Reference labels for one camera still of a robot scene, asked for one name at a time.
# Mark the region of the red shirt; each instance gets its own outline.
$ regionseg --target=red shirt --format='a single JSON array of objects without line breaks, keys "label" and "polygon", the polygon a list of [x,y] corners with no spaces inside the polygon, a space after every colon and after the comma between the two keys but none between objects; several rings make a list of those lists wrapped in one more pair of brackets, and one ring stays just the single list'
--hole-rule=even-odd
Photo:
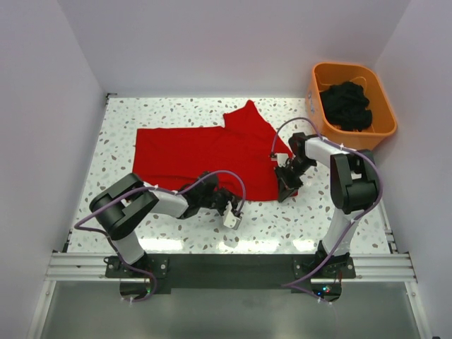
[{"label": "red shirt", "polygon": [[[205,171],[229,170],[244,181],[247,200],[277,200],[276,162],[270,159],[275,130],[251,100],[223,118],[224,128],[139,129],[133,172],[152,185],[179,190]],[[275,152],[292,155],[279,137]],[[233,176],[219,174],[218,178],[220,186],[242,196]]]}]

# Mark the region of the orange plastic bin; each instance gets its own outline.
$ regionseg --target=orange plastic bin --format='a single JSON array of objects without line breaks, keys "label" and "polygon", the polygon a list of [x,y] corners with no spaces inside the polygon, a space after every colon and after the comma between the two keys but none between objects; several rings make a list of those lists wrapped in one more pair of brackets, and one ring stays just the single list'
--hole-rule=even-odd
[{"label": "orange plastic bin", "polygon": [[[331,125],[325,118],[320,92],[345,81],[361,85],[364,88],[364,95],[369,99],[368,108],[372,111],[372,125],[361,132],[342,131],[339,126]],[[331,62],[315,65],[307,91],[306,106],[309,118],[324,136],[350,148],[372,150],[397,129],[397,121],[376,74],[364,66]]]}]

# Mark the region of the terrazzo surface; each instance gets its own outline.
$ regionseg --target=terrazzo surface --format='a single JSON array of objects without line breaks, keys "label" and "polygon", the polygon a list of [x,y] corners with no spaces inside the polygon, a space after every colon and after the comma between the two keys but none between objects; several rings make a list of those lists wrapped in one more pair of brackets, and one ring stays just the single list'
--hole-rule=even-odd
[{"label": "terrazzo surface", "polygon": [[[261,116],[274,128],[293,117],[306,116],[304,100],[252,98]],[[112,98],[99,133],[93,161],[76,219],[90,213],[93,197],[131,172],[136,129],[224,126],[222,114],[243,107],[247,98]],[[280,133],[287,142],[295,131],[312,133],[307,123],[293,122]],[[152,253],[297,254],[313,253],[325,235],[334,205],[329,195],[329,170],[310,169],[295,198],[284,203],[246,202],[238,230],[222,226],[214,210],[201,210],[186,220],[149,214],[137,227],[141,246]],[[85,224],[100,227],[95,220]],[[351,243],[353,254],[389,253],[379,208],[365,216]],[[68,252],[113,253],[101,234],[73,230]]]}]

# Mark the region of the white enclosure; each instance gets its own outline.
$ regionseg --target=white enclosure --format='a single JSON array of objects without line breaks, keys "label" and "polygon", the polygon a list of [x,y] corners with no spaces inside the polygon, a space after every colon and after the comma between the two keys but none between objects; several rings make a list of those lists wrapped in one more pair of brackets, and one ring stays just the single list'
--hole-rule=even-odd
[{"label": "white enclosure", "polygon": [[452,3],[43,0],[0,4],[0,337],[27,335],[83,190],[106,93],[304,97],[319,61],[381,77],[399,131],[376,149],[398,246],[435,335],[447,293]]}]

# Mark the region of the purple cable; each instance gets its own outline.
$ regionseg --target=purple cable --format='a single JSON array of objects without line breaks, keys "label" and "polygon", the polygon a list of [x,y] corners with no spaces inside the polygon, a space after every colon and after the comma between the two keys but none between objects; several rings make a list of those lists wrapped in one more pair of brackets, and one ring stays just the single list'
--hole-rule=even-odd
[{"label": "purple cable", "polygon": [[114,199],[113,201],[109,202],[107,205],[99,208],[98,210],[95,210],[93,213],[87,215],[86,217],[82,218],[81,220],[79,220],[74,226],[73,228],[76,230],[81,230],[81,231],[89,231],[89,232],[97,232],[100,234],[103,234],[106,238],[108,243],[110,244],[110,246],[113,248],[114,252],[116,253],[116,255],[118,256],[119,260],[122,262],[122,264],[124,265],[124,267],[128,268],[129,270],[132,270],[134,272],[137,273],[141,273],[144,275],[147,275],[151,281],[153,281],[153,288],[152,290],[143,298],[140,299],[132,299],[132,302],[142,302],[144,300],[149,299],[153,294],[155,294],[155,291],[157,290],[157,279],[155,278],[155,276],[152,274],[152,272],[148,272],[146,270],[141,270],[139,268],[134,268],[133,266],[129,265],[124,258],[122,257],[122,255],[118,252],[118,248],[115,247],[115,245],[112,242],[112,239],[110,238],[110,236],[108,235],[108,233],[106,233],[103,230],[99,230],[98,228],[93,228],[93,227],[84,227],[82,226],[84,223],[86,223],[87,221],[93,219],[94,217],[97,217],[99,214],[103,213],[104,211],[106,211],[108,208],[116,205],[117,203],[120,203],[121,200],[128,198],[129,196],[132,196],[136,193],[139,192],[144,192],[144,191],[161,191],[161,192],[165,192],[165,193],[169,193],[169,194],[173,194],[173,195],[180,195],[180,194],[185,194],[186,192],[190,191],[192,188],[194,188],[196,185],[198,185],[200,182],[202,182],[204,179],[207,179],[209,177],[211,177],[212,175],[218,174],[218,173],[225,173],[225,174],[231,174],[233,177],[237,178],[237,180],[239,180],[240,184],[242,185],[242,201],[240,203],[240,206],[237,209],[237,212],[240,214],[243,205],[245,204],[245,200],[246,200],[246,189],[245,189],[245,184],[243,182],[243,180],[234,172],[231,171],[227,171],[227,170],[218,170],[218,171],[214,171],[211,172],[209,174],[207,174],[206,176],[198,179],[196,182],[194,182],[192,185],[190,185],[189,187],[187,187],[186,189],[179,191],[179,192],[174,192],[174,191],[170,191],[168,189],[161,189],[158,187],[153,187],[153,186],[144,186],[144,187],[138,187],[137,189],[132,189],[124,194],[122,194],[121,196],[117,197],[116,199]]},{"label": "purple cable", "polygon": [[180,192],[177,192],[177,194],[185,194],[186,192],[190,191],[192,188],[194,188],[197,184],[199,184],[201,181],[203,181],[204,179],[207,179],[215,174],[219,174],[219,173],[224,173],[224,174],[229,174],[232,175],[233,177],[235,177],[235,179],[237,179],[240,183],[240,185],[242,186],[242,200],[240,201],[240,205],[237,209],[237,214],[240,214],[240,211],[242,211],[243,205],[245,204],[245,200],[246,200],[246,189],[245,189],[245,184],[242,180],[241,177],[239,177],[237,174],[235,174],[234,172],[228,171],[226,169],[219,169],[218,171],[213,171],[209,174],[207,174],[206,176],[200,178],[197,182],[194,182],[193,184],[191,184],[190,186],[188,186],[186,189],[183,189]]},{"label": "purple cable", "polygon": [[330,250],[330,253],[325,257],[325,259],[317,266],[315,267],[315,269],[313,269],[310,273],[306,274],[304,277],[301,277],[300,279],[296,279],[292,282],[289,282],[287,284],[282,285],[283,287],[290,287],[290,288],[295,288],[296,290],[299,289],[300,287],[295,286],[295,284],[300,283],[301,281],[304,281],[306,279],[309,279],[310,277],[312,277],[314,274],[316,274],[317,272],[319,272],[322,267],[325,266],[325,264],[328,262],[328,260],[331,259],[331,257],[333,256],[334,252],[336,251],[336,249],[338,249],[341,241],[345,238],[345,236],[347,235],[348,231],[350,230],[350,228],[352,228],[352,226],[354,225],[354,223],[356,221],[358,221],[359,219],[361,219],[362,217],[364,217],[367,213],[369,213],[371,210],[373,210],[380,202],[381,197],[383,196],[383,182],[381,180],[381,176],[380,173],[378,171],[378,169],[376,168],[375,164],[364,154],[361,154],[359,152],[357,152],[356,150],[353,150],[351,148],[347,148],[344,147],[343,145],[338,145],[337,143],[334,143],[330,140],[328,140],[327,138],[324,138],[321,134],[320,131],[317,129],[317,127],[315,126],[315,124],[308,118],[304,118],[304,117],[296,117],[293,118],[291,120],[287,120],[284,124],[281,125],[281,127],[276,131],[276,135],[275,138],[273,139],[273,144],[272,144],[272,148],[271,148],[271,154],[273,154],[274,150],[275,150],[275,144],[276,144],[276,139],[278,137],[278,134],[281,130],[282,127],[284,127],[285,125],[287,125],[288,123],[295,121],[295,120],[305,120],[307,122],[309,122],[311,124],[311,126],[313,127],[313,129],[315,130],[317,136],[326,144],[333,146],[334,148],[337,148],[338,150],[344,150],[346,152],[352,153],[360,158],[362,158],[364,161],[366,161],[367,163],[369,163],[369,165],[372,167],[372,169],[375,171],[376,173],[376,177],[377,180],[379,182],[379,195],[376,197],[376,200],[374,202],[374,204],[372,206],[370,206],[368,209],[364,210],[362,213],[360,213],[359,215],[356,216],[355,219],[352,219],[347,227],[345,228],[344,232],[340,235],[339,239],[337,240],[337,242],[334,244],[333,248]]}]

